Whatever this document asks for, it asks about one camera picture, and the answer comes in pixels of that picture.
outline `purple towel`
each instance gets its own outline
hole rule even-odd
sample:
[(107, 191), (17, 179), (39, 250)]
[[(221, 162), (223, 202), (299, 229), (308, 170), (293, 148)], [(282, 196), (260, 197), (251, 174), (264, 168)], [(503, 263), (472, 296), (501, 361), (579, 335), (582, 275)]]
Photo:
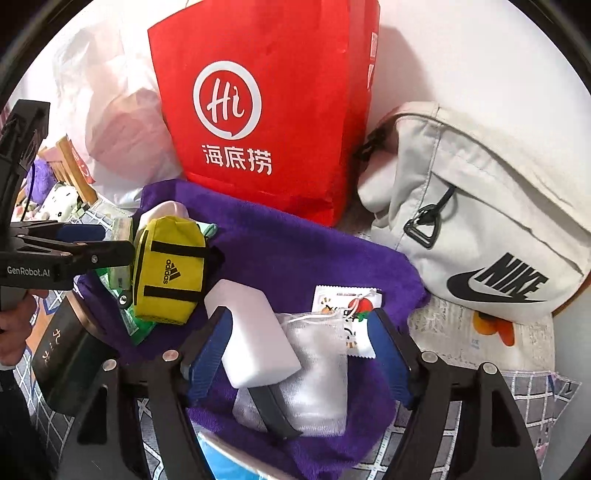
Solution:
[[(262, 290), (276, 312), (309, 311), (316, 285), (376, 287), (384, 294), (391, 320), (406, 329), (409, 314), (427, 300), (414, 267), (403, 254), (389, 248), (182, 180), (146, 187), (140, 212), (167, 200), (186, 205), (195, 220), (219, 225), (213, 243), (225, 253), (226, 263), (217, 277)], [(127, 361), (152, 358), (178, 346), (206, 318), (200, 306), (184, 327), (159, 325), (134, 349), (115, 301), (97, 276), (81, 278), (79, 288)], [(290, 475), (337, 480), (344, 469), (364, 458), (394, 416), (394, 402), (374, 360), (349, 357), (348, 371), (349, 410), (342, 437), (299, 438), (276, 445), (269, 434), (241, 426), (232, 415), (236, 390), (223, 368), (207, 398), (191, 408), (189, 415), (226, 442)]]
[[(25, 187), (25, 193), (29, 195), (31, 190), (31, 178), (33, 169), (29, 170), (27, 174), (27, 186)], [(35, 160), (35, 183), (33, 184), (33, 194), (31, 195), (31, 201), (42, 204), (51, 192), (53, 186), (57, 183), (56, 176), (53, 174), (53, 170), (47, 164), (45, 160), (37, 158)]]

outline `red paper bag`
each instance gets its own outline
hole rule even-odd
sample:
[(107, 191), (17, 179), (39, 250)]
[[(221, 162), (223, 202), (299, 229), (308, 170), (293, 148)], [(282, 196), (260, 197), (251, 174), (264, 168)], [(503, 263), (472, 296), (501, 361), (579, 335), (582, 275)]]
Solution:
[(187, 178), (324, 225), (363, 143), (377, 0), (203, 0), (150, 28)]

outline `black stripe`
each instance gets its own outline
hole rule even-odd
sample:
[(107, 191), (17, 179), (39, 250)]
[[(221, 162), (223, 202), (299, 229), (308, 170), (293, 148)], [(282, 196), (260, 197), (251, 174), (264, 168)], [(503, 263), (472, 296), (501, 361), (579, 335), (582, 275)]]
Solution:
[(207, 255), (207, 247), (188, 247), (187, 245), (166, 244), (164, 242), (157, 242), (152, 240), (150, 246), (152, 252), (161, 254), (179, 255), (181, 257), (195, 257), (205, 258)]
[(152, 287), (146, 285), (144, 287), (144, 297), (156, 297), (159, 299), (182, 300), (199, 303), (203, 300), (203, 293), (193, 290), (176, 290), (174, 288)]
[(134, 280), (134, 304), (138, 301), (139, 292), (139, 277), (142, 273), (142, 263), (144, 262), (144, 253), (146, 250), (146, 243), (148, 242), (148, 231), (144, 230), (141, 243), (139, 245), (138, 261), (135, 263), (135, 280)]

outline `metal screw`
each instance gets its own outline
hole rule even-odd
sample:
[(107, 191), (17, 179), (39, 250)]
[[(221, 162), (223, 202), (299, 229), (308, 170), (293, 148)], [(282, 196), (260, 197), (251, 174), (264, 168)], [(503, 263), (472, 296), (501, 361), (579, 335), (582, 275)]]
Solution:
[(421, 358), (424, 362), (427, 362), (428, 364), (434, 364), (437, 362), (437, 360), (439, 360), (439, 357), (435, 352), (423, 352)]
[(117, 361), (116, 360), (107, 360), (103, 364), (103, 370), (105, 372), (110, 372), (111, 370), (114, 370), (115, 367), (117, 367)]
[(162, 360), (165, 362), (174, 362), (178, 358), (176, 350), (168, 350), (162, 354)]
[(494, 375), (499, 371), (499, 369), (496, 367), (496, 365), (493, 365), (489, 362), (482, 365), (482, 369), (489, 375)]

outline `human hand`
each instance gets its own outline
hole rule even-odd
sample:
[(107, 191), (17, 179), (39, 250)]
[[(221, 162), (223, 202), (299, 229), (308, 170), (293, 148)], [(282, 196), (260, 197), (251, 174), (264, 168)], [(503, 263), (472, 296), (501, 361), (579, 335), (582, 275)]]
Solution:
[(37, 309), (36, 295), (46, 298), (47, 290), (29, 290), (14, 310), (0, 312), (0, 364), (13, 367), (21, 361), (31, 334), (31, 317)]

